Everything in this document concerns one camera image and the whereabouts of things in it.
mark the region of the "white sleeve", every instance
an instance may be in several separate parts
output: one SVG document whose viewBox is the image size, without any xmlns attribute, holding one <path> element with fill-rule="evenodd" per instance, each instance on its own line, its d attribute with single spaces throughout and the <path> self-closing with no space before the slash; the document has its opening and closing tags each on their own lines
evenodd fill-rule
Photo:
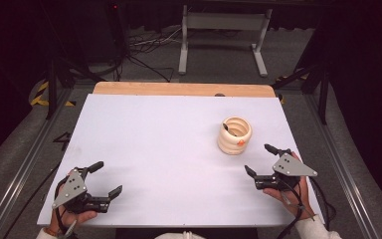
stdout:
<svg viewBox="0 0 382 239">
<path fill-rule="evenodd" d="M 56 237 L 49 235 L 42 228 L 40 229 L 39 235 L 37 235 L 36 239 L 56 239 Z"/>
<path fill-rule="evenodd" d="M 301 239 L 339 239 L 337 232 L 327 231 L 318 215 L 314 220 L 307 218 L 296 222 L 295 227 Z"/>
</svg>

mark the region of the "gray carpet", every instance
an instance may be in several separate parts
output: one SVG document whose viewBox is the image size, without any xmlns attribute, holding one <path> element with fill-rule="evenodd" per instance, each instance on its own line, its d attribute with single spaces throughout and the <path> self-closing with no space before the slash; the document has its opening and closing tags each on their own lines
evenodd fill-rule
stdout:
<svg viewBox="0 0 382 239">
<path fill-rule="evenodd" d="M 278 76 L 291 74 L 312 31 L 269 31 L 262 48 L 269 76 L 259 76 L 250 44 L 257 39 L 251 32 L 240 32 L 234 37 L 225 37 L 214 32 L 196 32 L 189 40 L 188 69 L 185 76 L 177 74 L 180 44 L 173 42 L 147 54 L 135 57 L 153 68 L 173 68 L 173 82 L 181 83 L 226 83 L 226 84 L 271 84 Z M 103 69 L 95 66 L 92 69 Z M 166 77 L 170 70 L 160 70 Z M 104 76 L 113 80 L 113 74 Z M 154 72 L 138 67 L 129 61 L 122 65 L 122 81 L 162 82 Z M 38 153 L 36 163 L 22 187 L 14 206 L 5 220 L 0 238 L 15 219 L 34 189 L 50 170 L 62 159 L 62 144 L 53 139 L 65 131 L 73 132 L 81 112 L 86 95 L 93 90 L 90 81 L 83 80 L 75 86 L 69 100 L 76 101 L 75 107 L 63 107 L 55 124 L 45 139 L 44 147 Z M 304 162 L 319 172 L 317 181 L 324 190 L 328 201 L 337 209 L 337 216 L 331 223 L 331 229 L 338 231 L 342 238 L 364 238 L 354 212 L 331 163 L 325 142 L 315 125 L 315 117 L 308 109 L 307 96 L 298 91 L 281 91 L 285 96 L 284 111 L 294 139 Z M 13 131 L 0 148 L 0 200 L 4 196 L 21 163 L 29 152 L 45 122 L 47 108 L 34 106 L 30 114 Z M 362 195 L 366 209 L 374 223 L 377 234 L 382 238 L 382 193 L 366 169 L 340 113 L 332 89 L 327 105 L 328 129 L 344 163 L 353 176 Z M 45 183 L 39 193 L 29 203 L 26 211 L 12 229 L 8 238 L 35 238 L 40 227 L 36 225 L 43 205 L 43 195 L 48 192 L 53 177 Z M 259 238 L 276 238 L 282 228 L 259 228 Z M 87 228 L 78 230 L 81 238 L 114 238 L 114 229 Z M 287 238 L 298 238 L 295 231 Z"/>
</svg>

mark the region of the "cable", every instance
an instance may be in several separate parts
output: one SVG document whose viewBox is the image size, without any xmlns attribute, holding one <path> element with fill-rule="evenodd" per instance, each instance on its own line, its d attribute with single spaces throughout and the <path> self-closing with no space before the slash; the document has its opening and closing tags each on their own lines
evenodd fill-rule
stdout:
<svg viewBox="0 0 382 239">
<path fill-rule="evenodd" d="M 120 82 L 120 75 L 122 74 L 122 71 L 123 71 L 123 68 L 122 68 L 122 64 L 121 64 L 120 65 L 120 71 L 118 70 L 118 68 L 115 69 L 116 76 L 115 76 L 115 73 L 113 73 L 113 80 L 115 82 Z"/>
<path fill-rule="evenodd" d="M 150 52 L 156 50 L 157 48 L 159 48 L 161 46 L 168 45 L 172 42 L 180 43 L 179 41 L 176 41 L 175 39 L 179 36 L 178 32 L 181 29 L 182 28 L 178 28 L 177 30 L 173 31 L 172 33 L 168 33 L 169 35 L 167 37 L 164 37 L 163 33 L 161 33 L 157 38 L 148 39 L 148 40 L 144 40 L 144 38 L 142 36 L 139 36 L 139 35 L 130 37 L 130 39 L 132 39 L 132 40 L 130 40 L 129 47 L 134 47 L 135 49 L 133 49 L 131 51 L 135 52 L 135 53 L 150 53 Z"/>
<path fill-rule="evenodd" d="M 298 208 L 297 208 L 297 213 L 296 213 L 295 219 L 278 236 L 278 239 L 283 239 L 287 234 L 289 234 L 291 228 L 299 220 L 300 215 L 302 215 L 301 207 L 303 206 L 303 204 L 302 204 L 302 200 L 300 199 L 300 195 L 298 195 L 297 192 L 291 186 L 289 186 L 286 182 L 284 182 L 282 180 L 280 182 L 283 183 L 293 193 L 293 195 L 298 200 Z"/>
<path fill-rule="evenodd" d="M 9 226 L 8 230 L 6 231 L 4 235 L 4 239 L 8 237 L 9 233 L 11 232 L 12 228 L 14 227 L 15 223 L 17 223 L 18 219 L 20 218 L 21 214 L 24 212 L 26 207 L 29 205 L 33 197 L 37 194 L 37 192 L 42 188 L 43 184 L 49 179 L 49 177 L 52 176 L 52 174 L 58 169 L 60 166 L 60 162 L 52 169 L 52 171 L 43 179 L 43 181 L 40 183 L 40 185 L 36 188 L 36 190 L 33 192 L 33 194 L 30 196 L 30 198 L 27 200 L 27 202 L 24 204 L 23 208 L 21 208 L 21 211 L 18 213 L 17 217 L 15 217 L 14 221 L 12 222 L 11 226 Z"/>
<path fill-rule="evenodd" d="M 157 72 L 157 71 L 155 70 L 155 68 L 151 68 L 151 67 L 149 67 L 147 64 L 141 62 L 140 60 L 138 60 L 138 59 L 136 59 L 136 58 L 134 58 L 134 57 L 132 57 L 132 56 L 126 56 L 126 58 L 127 58 L 131 63 L 136 64 L 137 66 L 145 67 L 145 68 L 147 68 L 147 69 L 149 69 L 149 70 L 155 72 L 157 75 L 161 76 L 167 83 L 170 83 L 170 80 L 172 79 L 172 75 L 173 75 L 173 69 L 172 69 L 172 68 L 162 68 L 162 69 L 159 69 L 159 70 L 172 69 L 172 72 L 171 72 L 171 74 L 170 74 L 170 79 L 167 79 L 167 78 L 166 78 L 165 76 L 163 76 L 161 73 Z M 137 63 L 131 61 L 131 58 L 132 58 L 133 60 L 137 61 L 138 63 L 140 63 L 141 65 L 139 65 L 139 64 L 137 64 Z"/>
<path fill-rule="evenodd" d="M 100 72 L 91 72 L 92 74 L 96 75 L 96 76 L 104 76 L 104 75 L 107 75 L 111 72 L 114 72 L 116 71 L 116 69 L 122 64 L 121 61 L 115 61 L 114 65 L 108 69 L 105 69 L 103 71 L 100 71 Z M 82 75 L 82 74 L 79 74 L 79 73 L 75 73 L 75 72 L 70 72 L 74 77 L 76 77 L 76 79 L 79 79 L 79 80 L 82 80 L 82 79 L 88 79 L 88 77 Z"/>
<path fill-rule="evenodd" d="M 62 180 L 58 183 L 57 187 L 55 188 L 55 199 L 58 197 L 59 190 L 60 190 L 61 186 L 62 186 L 64 183 L 66 183 L 67 180 L 68 180 L 68 176 L 66 176 L 64 179 L 62 179 Z M 59 207 L 55 208 L 55 214 L 57 215 L 58 225 L 59 225 L 61 231 L 62 231 L 64 234 L 66 234 L 68 228 L 67 228 L 67 227 L 64 225 L 64 223 L 62 222 L 62 215 L 61 215 L 61 213 L 60 213 L 60 211 L 59 211 Z"/>
<path fill-rule="evenodd" d="M 322 198 L 322 201 L 324 203 L 324 209 L 325 209 L 325 228 L 327 229 L 327 231 L 329 230 L 330 228 L 330 222 L 331 220 L 333 220 L 336 216 L 336 208 L 334 208 L 333 205 L 331 205 L 327 199 L 325 198 L 325 195 L 324 195 L 324 192 L 322 191 L 321 187 L 319 186 L 319 184 L 317 183 L 317 181 L 314 180 L 314 178 L 310 178 L 311 181 L 315 184 L 315 187 L 317 188 L 318 192 L 320 193 L 321 195 L 321 198 Z"/>
</svg>

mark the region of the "hand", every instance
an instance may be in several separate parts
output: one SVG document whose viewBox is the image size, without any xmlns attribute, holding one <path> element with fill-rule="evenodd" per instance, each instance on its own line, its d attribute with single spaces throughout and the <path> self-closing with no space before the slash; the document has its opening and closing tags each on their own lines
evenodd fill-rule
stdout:
<svg viewBox="0 0 382 239">
<path fill-rule="evenodd" d="M 97 217 L 97 213 L 95 211 L 86 211 L 80 214 L 75 214 L 75 213 L 66 211 L 63 205 L 59 207 L 59 211 L 60 211 L 62 223 L 67 228 L 69 228 L 76 220 L 77 220 L 77 226 L 79 226 L 80 224 Z M 51 224 L 49 225 L 49 229 L 56 233 L 61 232 L 55 210 L 52 210 L 52 219 L 51 219 Z"/>
<path fill-rule="evenodd" d="M 298 160 L 299 157 L 293 152 L 292 156 Z M 299 217 L 299 220 L 303 220 L 306 218 L 310 218 L 314 215 L 314 212 L 312 211 L 311 206 L 309 205 L 308 200 L 308 185 L 306 184 L 306 177 L 302 176 L 299 181 L 299 186 L 297 185 L 294 189 L 296 193 L 300 196 L 300 199 L 302 201 L 303 206 L 305 207 L 305 210 L 302 210 L 302 214 Z M 263 189 L 263 193 L 277 199 L 280 201 L 284 207 L 292 213 L 294 216 L 297 214 L 297 205 L 299 204 L 299 201 L 295 197 L 295 195 L 291 191 L 283 192 L 285 197 L 290 201 L 290 205 L 287 204 L 287 202 L 284 200 L 283 196 L 281 195 L 281 192 L 272 188 L 265 188 Z"/>
</svg>

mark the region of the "white tabletop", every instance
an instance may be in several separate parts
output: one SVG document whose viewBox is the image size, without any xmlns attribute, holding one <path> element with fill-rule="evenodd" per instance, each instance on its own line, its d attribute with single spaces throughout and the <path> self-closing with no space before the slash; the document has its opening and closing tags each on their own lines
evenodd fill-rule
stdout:
<svg viewBox="0 0 382 239">
<path fill-rule="evenodd" d="M 246 119 L 253 136 L 240 155 L 217 145 L 223 119 Z M 40 213 L 49 224 L 57 183 L 98 161 L 86 178 L 92 196 L 123 186 L 98 227 L 260 227 L 289 224 L 281 203 L 258 191 L 244 165 L 273 174 L 278 156 L 264 144 L 298 150 L 276 98 L 88 95 Z M 320 213 L 308 183 L 310 203 Z"/>
</svg>

